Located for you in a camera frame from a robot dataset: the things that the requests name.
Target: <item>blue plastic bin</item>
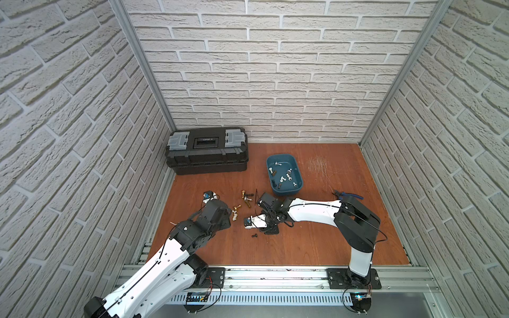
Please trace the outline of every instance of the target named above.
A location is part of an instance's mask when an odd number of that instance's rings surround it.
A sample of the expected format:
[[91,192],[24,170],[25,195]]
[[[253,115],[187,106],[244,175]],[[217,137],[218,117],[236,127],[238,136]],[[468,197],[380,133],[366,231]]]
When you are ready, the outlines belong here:
[[[276,165],[276,162],[281,162],[282,165]],[[276,170],[277,173],[272,176],[272,174],[269,171],[269,168],[272,168],[272,171]],[[281,179],[281,176],[283,176],[285,179],[288,179],[286,174],[289,169],[292,169],[292,173],[290,176],[292,177],[292,180],[286,180],[281,183],[281,188],[277,188],[277,185],[280,183],[279,180]],[[289,154],[279,154],[279,155],[272,155],[269,158],[267,158],[267,173],[269,175],[269,183],[270,187],[272,188],[272,192],[274,192],[277,196],[290,196],[295,195],[297,192],[299,192],[300,189],[302,189],[302,176],[300,175],[299,167],[297,166],[297,161],[292,155]],[[276,183],[276,187],[272,184],[271,180],[274,179],[274,182]]]

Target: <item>black toolbox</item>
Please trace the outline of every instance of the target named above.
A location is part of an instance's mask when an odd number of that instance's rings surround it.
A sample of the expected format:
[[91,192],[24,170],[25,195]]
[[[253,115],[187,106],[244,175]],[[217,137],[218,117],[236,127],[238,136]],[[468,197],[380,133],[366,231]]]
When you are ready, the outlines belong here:
[[244,171],[247,136],[240,127],[176,131],[166,147],[166,164],[178,175]]

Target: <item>cable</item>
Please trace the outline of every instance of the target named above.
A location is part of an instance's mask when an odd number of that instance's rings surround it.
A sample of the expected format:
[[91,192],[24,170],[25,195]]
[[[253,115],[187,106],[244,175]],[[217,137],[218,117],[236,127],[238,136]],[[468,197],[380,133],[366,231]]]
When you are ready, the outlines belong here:
[[217,303],[217,301],[221,298],[221,295],[222,295],[222,288],[221,288],[221,286],[219,286],[219,285],[218,285],[218,284],[216,284],[216,283],[211,283],[211,285],[216,285],[216,286],[219,288],[219,296],[217,297],[216,301],[212,303],[212,305],[210,305],[210,306],[208,306],[208,307],[206,307],[206,308],[202,308],[202,309],[200,309],[200,310],[197,310],[197,311],[195,311],[195,313],[200,312],[200,311],[204,311],[205,309],[208,309],[208,308],[210,308],[210,307],[214,306],[214,304],[215,304],[215,303]]

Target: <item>robotic arm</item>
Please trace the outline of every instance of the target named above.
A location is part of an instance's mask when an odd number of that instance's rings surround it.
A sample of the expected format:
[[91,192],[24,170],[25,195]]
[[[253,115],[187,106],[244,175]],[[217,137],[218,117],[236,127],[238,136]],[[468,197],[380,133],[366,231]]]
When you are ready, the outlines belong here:
[[217,231],[230,227],[232,210],[216,197],[212,191],[204,193],[205,206],[175,225],[163,246],[122,286],[104,299],[92,298],[84,307],[85,317],[148,317],[176,293],[202,284],[208,265],[194,253]]
[[336,201],[306,201],[285,198],[280,201],[264,193],[256,202],[263,212],[244,219],[245,228],[258,228],[267,235],[278,234],[280,223],[293,227],[294,222],[311,221],[337,227],[352,247],[347,281],[352,286],[369,284],[371,259],[380,227],[380,218],[353,196]]

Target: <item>white brick wall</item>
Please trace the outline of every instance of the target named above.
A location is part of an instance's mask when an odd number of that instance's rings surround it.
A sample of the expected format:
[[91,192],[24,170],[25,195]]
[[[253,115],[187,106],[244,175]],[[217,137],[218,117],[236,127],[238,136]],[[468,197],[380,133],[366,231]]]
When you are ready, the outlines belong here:
[[168,136],[108,2],[0,2],[1,317],[79,317],[111,291]]
[[362,148],[454,316],[509,314],[508,9],[454,0]]
[[[125,4],[179,129],[240,125],[250,141],[358,142],[435,2]],[[335,120],[343,114],[350,120]]]

